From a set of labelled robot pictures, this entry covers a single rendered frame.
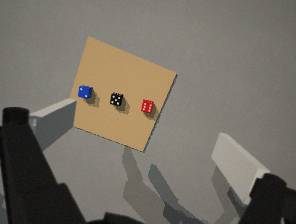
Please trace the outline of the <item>blue die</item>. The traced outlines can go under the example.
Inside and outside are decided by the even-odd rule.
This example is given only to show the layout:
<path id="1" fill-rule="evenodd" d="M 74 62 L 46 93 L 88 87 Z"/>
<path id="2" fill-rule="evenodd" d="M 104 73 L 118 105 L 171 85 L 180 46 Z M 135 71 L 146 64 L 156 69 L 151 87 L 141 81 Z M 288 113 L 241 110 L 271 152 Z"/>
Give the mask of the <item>blue die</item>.
<path id="1" fill-rule="evenodd" d="M 92 96 L 92 87 L 89 86 L 79 86 L 78 97 L 82 98 L 90 98 Z"/>

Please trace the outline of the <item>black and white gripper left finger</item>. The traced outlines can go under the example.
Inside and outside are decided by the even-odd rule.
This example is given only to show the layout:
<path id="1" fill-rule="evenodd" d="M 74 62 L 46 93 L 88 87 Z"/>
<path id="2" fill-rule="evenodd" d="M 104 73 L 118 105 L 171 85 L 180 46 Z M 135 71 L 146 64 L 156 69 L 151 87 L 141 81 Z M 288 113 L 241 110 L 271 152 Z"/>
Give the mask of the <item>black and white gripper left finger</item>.
<path id="1" fill-rule="evenodd" d="M 0 166 L 8 224 L 87 224 L 42 152 L 73 127 L 76 104 L 68 98 L 31 114 L 3 109 Z"/>

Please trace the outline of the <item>red die with white pips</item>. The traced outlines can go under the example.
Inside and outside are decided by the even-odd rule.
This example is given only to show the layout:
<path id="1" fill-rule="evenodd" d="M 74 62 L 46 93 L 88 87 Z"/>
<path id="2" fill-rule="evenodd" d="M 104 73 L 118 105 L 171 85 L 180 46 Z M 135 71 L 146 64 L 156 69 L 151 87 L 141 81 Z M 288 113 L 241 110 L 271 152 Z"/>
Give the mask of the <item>red die with white pips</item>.
<path id="1" fill-rule="evenodd" d="M 153 101 L 143 100 L 141 111 L 151 113 L 153 108 Z"/>

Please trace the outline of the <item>black die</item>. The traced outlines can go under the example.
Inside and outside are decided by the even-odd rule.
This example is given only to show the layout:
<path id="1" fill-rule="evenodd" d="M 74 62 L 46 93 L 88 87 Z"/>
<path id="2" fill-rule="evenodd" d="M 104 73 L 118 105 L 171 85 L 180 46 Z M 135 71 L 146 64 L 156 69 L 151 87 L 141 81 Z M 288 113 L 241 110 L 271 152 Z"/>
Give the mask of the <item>black die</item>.
<path id="1" fill-rule="evenodd" d="M 120 106 L 122 104 L 123 94 L 112 93 L 110 104 Z"/>

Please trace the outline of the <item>tan square mat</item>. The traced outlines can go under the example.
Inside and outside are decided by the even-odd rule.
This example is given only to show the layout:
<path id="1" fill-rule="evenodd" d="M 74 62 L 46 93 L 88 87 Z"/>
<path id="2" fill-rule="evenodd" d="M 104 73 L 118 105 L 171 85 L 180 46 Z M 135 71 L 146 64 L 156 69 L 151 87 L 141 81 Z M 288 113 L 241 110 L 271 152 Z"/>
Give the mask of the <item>tan square mat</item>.
<path id="1" fill-rule="evenodd" d="M 175 76 L 88 36 L 70 94 L 73 126 L 143 152 Z M 89 99 L 78 97 L 82 85 L 93 88 Z M 110 104 L 112 93 L 123 94 L 120 106 Z M 151 113 L 141 111 L 144 99 L 153 101 Z"/>

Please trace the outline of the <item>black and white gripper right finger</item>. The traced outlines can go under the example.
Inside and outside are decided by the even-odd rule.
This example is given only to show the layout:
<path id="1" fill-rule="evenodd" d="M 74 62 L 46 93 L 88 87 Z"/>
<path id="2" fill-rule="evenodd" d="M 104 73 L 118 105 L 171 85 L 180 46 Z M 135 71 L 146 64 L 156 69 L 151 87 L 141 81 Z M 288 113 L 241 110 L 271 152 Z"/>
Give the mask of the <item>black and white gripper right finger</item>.
<path id="1" fill-rule="evenodd" d="M 248 205 L 255 192 L 238 224 L 281 224 L 282 218 L 285 224 L 296 224 L 296 190 L 228 134 L 219 133 L 211 157 L 243 204 Z"/>

